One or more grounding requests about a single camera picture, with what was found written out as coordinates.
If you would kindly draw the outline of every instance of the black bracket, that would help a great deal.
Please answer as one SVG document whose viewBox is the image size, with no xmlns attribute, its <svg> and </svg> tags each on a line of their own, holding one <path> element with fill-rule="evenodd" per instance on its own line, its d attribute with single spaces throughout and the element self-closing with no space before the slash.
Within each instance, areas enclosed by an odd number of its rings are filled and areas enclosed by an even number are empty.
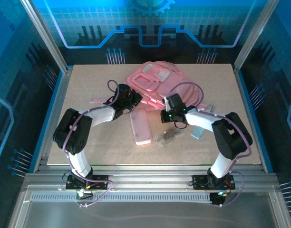
<svg viewBox="0 0 291 228">
<path fill-rule="evenodd" d="M 231 184 L 231 190 L 235 189 L 234 178 L 232 175 L 225 176 L 223 182 L 221 182 L 218 186 L 214 188 L 209 187 L 209 180 L 207 178 L 208 175 L 193 175 L 192 181 L 190 182 L 193 186 L 193 190 L 228 190 L 230 189 L 229 185 L 227 185 L 227 181 Z"/>
<path fill-rule="evenodd" d="M 92 180 L 108 180 L 107 175 L 92 175 L 90 178 Z M 102 183 L 93 183 L 87 181 L 86 184 L 78 181 L 72 175 L 68 176 L 66 187 L 67 190 L 78 190 L 78 189 L 85 189 L 85 190 L 107 190 L 107 182 Z"/>
</svg>

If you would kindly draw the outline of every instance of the wooden table surface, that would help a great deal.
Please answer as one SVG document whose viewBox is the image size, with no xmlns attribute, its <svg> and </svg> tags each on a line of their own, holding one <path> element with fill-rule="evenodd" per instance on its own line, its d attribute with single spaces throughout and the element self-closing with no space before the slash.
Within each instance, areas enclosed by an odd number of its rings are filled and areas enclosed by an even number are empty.
<svg viewBox="0 0 291 228">
<path fill-rule="evenodd" d="M 99 104 L 90 104 L 94 97 L 109 98 L 113 95 L 107 88 L 107 81 L 114 79 L 124 83 L 125 78 L 140 65 L 75 65 L 69 81 L 61 116 L 68 108 L 87 110 Z M 236 112 L 247 130 L 251 128 L 230 64 L 177 64 L 204 90 L 204 104 L 213 104 L 215 113 Z M 174 125 L 162 124 L 160 113 L 147 112 L 153 138 L 164 134 Z M 218 148 L 212 132 L 204 131 L 200 140 L 190 134 L 194 129 L 188 126 L 183 133 L 164 148 L 155 140 L 150 144 L 137 146 L 134 141 L 130 115 L 123 115 L 115 121 L 102 123 L 90 131 L 86 145 L 89 162 L 95 164 L 212 164 Z M 252 155 L 241 159 L 238 164 L 260 164 L 256 143 Z M 67 164 L 62 150 L 53 143 L 48 164 Z"/>
</svg>

